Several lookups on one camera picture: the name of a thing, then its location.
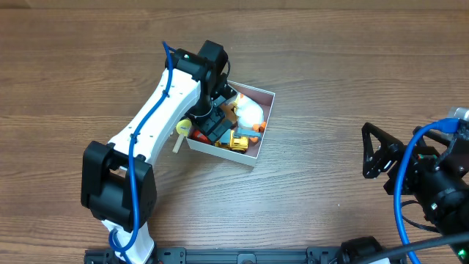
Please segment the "brown plush toy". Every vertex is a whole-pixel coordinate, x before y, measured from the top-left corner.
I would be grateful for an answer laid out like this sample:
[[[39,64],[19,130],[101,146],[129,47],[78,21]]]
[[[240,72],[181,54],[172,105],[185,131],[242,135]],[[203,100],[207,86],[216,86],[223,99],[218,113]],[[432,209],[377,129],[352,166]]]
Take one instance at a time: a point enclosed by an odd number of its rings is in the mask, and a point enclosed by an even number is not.
[[[222,104],[220,105],[220,109],[224,112],[225,118],[232,123],[233,127],[235,127],[237,125],[237,115],[235,114],[235,106],[233,104]]]

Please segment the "red robot ball toy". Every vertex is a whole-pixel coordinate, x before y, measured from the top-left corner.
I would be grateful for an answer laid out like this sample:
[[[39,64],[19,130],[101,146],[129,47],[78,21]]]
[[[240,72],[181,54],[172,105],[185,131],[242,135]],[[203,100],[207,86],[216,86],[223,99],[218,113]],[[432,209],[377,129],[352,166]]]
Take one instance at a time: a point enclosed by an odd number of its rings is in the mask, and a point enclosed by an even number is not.
[[[212,144],[212,142],[199,130],[195,130],[191,134],[191,139],[205,144]]]

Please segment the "wooden pellet drum toy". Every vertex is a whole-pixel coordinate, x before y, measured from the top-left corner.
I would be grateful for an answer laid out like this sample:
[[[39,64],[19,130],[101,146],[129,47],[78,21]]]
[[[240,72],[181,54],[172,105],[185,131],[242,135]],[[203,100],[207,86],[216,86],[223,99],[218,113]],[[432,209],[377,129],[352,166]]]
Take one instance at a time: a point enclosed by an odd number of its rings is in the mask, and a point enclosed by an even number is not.
[[[183,140],[191,134],[192,128],[193,125],[190,119],[182,119],[177,123],[176,132],[178,133],[178,138],[173,147],[173,153],[179,152]]]

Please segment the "white duck plush toy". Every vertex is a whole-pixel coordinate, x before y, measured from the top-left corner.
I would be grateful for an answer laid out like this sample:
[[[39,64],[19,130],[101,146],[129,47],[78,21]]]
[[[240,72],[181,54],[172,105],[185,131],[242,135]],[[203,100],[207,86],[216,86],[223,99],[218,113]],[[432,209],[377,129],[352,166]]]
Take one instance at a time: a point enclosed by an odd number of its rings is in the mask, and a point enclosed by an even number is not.
[[[237,118],[237,128],[243,130],[264,133],[267,122],[262,107],[243,93],[238,93],[236,98],[228,105]]]

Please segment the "yellow toy truck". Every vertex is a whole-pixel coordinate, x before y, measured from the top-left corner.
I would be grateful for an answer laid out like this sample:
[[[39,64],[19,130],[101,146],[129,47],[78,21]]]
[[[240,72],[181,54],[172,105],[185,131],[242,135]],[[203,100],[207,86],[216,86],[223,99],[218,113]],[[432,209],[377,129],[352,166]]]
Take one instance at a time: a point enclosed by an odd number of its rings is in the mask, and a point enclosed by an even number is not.
[[[229,129],[215,142],[215,146],[244,154],[248,150],[251,139],[260,140],[261,138],[260,132],[242,128]]]

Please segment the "white cardboard box pink inside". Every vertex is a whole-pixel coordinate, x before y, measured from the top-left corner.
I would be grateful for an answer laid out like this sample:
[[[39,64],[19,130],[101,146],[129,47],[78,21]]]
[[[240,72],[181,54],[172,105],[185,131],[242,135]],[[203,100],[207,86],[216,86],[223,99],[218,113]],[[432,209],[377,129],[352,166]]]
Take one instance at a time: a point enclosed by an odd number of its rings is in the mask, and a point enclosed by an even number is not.
[[[237,83],[234,81],[228,81],[228,83],[236,89],[238,92],[247,95],[250,99],[257,102],[263,109],[265,122],[269,122],[270,113],[272,111],[273,102],[276,94],[267,90],[252,87],[246,84]],[[190,149],[206,153],[226,160],[234,161],[240,164],[245,164],[254,167],[259,156],[259,152],[262,149],[264,139],[261,138],[256,144],[249,144],[246,153],[236,153],[231,150],[226,150],[214,145],[198,142],[187,138],[187,143]]]

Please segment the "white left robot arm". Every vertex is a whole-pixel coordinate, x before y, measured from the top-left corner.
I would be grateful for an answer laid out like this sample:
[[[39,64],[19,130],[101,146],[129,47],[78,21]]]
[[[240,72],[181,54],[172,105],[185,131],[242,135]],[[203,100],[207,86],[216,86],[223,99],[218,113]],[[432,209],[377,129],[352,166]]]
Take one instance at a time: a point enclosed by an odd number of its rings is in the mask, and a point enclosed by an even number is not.
[[[110,245],[86,251],[85,263],[158,263],[147,222],[162,146],[184,118],[210,142],[232,126],[220,108],[237,95],[224,47],[207,40],[196,54],[168,45],[164,51],[165,70],[138,114],[107,143],[92,141],[84,151],[81,204],[108,229]]]

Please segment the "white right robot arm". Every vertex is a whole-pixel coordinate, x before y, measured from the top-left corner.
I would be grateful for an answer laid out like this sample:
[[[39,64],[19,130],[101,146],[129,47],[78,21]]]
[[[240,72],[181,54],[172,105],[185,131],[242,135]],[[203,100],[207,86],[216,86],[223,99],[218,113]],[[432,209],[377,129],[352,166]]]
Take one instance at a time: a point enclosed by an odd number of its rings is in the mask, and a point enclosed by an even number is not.
[[[383,188],[393,197],[402,242],[384,249],[375,238],[344,242],[333,263],[419,263],[418,250],[450,246],[468,262],[468,109],[418,126],[404,144],[367,122],[362,127],[363,176],[387,173]]]

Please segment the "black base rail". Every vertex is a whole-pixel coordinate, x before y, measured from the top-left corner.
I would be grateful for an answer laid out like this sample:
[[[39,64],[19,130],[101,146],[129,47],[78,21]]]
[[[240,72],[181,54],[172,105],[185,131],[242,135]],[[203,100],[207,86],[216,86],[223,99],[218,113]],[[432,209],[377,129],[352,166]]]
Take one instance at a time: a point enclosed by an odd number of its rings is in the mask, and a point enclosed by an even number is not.
[[[186,249],[157,248],[145,264],[329,264],[354,263],[360,257],[346,254],[339,247],[307,249]]]

